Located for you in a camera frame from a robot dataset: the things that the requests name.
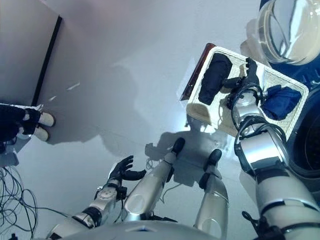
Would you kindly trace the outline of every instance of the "blue fabric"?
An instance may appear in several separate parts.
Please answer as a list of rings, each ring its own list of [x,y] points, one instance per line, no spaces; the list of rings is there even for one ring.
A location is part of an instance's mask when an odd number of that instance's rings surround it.
[[[267,92],[267,98],[261,108],[268,118],[277,121],[285,119],[302,97],[299,91],[287,86],[281,88],[281,85],[269,87]]]

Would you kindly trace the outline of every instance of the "gray floor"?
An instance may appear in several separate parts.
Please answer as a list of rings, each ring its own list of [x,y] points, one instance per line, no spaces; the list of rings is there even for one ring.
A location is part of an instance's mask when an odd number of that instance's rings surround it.
[[[38,205],[81,211],[114,162],[133,154],[137,170],[150,169],[184,136],[186,149],[165,189],[182,185],[166,194],[155,213],[192,226],[203,196],[196,183],[199,166],[221,148],[219,169],[230,200],[228,239],[253,239],[256,234],[241,211],[256,217],[257,210],[241,184],[249,180],[240,180],[232,137],[209,127],[185,127],[179,96],[206,43],[240,53],[259,1],[44,2],[63,17],[39,100],[57,124],[49,143],[33,138],[18,154],[24,186],[34,191]],[[36,237],[62,219],[41,211]]]

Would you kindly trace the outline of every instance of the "blue object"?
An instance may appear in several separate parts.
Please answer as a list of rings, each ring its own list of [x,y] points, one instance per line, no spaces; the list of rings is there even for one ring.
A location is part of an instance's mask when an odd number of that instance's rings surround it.
[[[269,1],[261,0],[260,9]],[[305,65],[296,66],[287,63],[274,64],[271,62],[270,65],[274,70],[306,85],[309,91],[320,87],[320,55]]]
[[[268,118],[283,120],[296,107],[301,99],[301,93],[290,87],[281,88],[275,85],[267,89],[268,95],[261,109]]]

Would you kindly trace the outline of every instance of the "white shoe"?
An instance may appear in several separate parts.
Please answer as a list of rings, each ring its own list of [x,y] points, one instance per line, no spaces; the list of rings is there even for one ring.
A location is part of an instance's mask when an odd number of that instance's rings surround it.
[[[39,123],[48,127],[52,127],[56,123],[56,119],[54,116],[47,112],[42,112],[39,118]]]
[[[40,139],[41,141],[48,141],[49,140],[49,133],[47,132],[47,130],[45,130],[44,128],[37,126],[34,130],[33,135],[35,135],[38,139]]]

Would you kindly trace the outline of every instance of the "woven basket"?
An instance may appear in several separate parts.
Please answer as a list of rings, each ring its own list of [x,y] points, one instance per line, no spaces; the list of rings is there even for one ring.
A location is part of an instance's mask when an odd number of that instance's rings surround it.
[[[232,122],[231,111],[226,106],[226,99],[228,94],[230,93],[230,90],[222,88],[221,91],[214,97],[214,100],[211,103],[211,105],[206,105],[200,102],[198,99],[201,88],[201,81],[204,77],[207,68],[209,67],[214,53],[224,54],[232,62],[233,65],[228,77],[229,79],[246,75],[246,68],[244,67],[244,65],[246,64],[245,56],[237,54],[233,51],[227,50],[222,47],[214,47],[210,50],[207,58],[204,61],[198,79],[194,85],[192,94],[189,98],[186,107],[186,112],[191,117],[198,119],[204,123],[207,123],[213,126],[214,128],[224,131],[235,137],[237,135],[237,129],[235,128]],[[266,90],[269,87],[279,84],[283,88],[289,87],[291,89],[297,90],[302,95],[299,103],[296,105],[293,111],[287,115],[287,117],[284,120],[272,120],[264,114],[264,117],[269,123],[276,124],[284,130],[285,135],[288,139],[307,100],[309,90],[302,83],[293,80],[292,78],[285,76],[282,73],[277,72],[270,67],[264,66],[264,89]]]

